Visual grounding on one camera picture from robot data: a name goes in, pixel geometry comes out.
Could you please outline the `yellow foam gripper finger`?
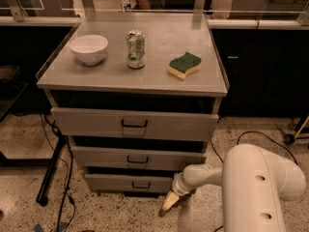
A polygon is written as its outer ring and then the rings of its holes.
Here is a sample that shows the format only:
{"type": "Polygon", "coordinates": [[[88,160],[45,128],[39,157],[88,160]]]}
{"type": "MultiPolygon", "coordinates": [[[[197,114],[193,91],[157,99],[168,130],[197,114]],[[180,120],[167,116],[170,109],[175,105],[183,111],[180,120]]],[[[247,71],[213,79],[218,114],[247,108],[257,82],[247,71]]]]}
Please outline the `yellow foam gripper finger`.
{"type": "Polygon", "coordinates": [[[168,211],[172,208],[174,204],[179,201],[180,197],[173,191],[169,191],[165,197],[165,200],[162,205],[163,211],[168,211]]]}

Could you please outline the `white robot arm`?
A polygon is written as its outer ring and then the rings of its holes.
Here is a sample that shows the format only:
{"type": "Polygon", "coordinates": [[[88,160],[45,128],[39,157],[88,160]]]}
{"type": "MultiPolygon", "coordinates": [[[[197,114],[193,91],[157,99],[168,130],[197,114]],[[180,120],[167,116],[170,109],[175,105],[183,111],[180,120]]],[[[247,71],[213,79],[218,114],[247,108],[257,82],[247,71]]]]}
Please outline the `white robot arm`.
{"type": "Polygon", "coordinates": [[[221,167],[191,164],[174,175],[162,209],[204,185],[222,187],[224,232],[286,232],[281,201],[298,199],[306,189],[293,161],[252,144],[239,144],[221,167]]]}

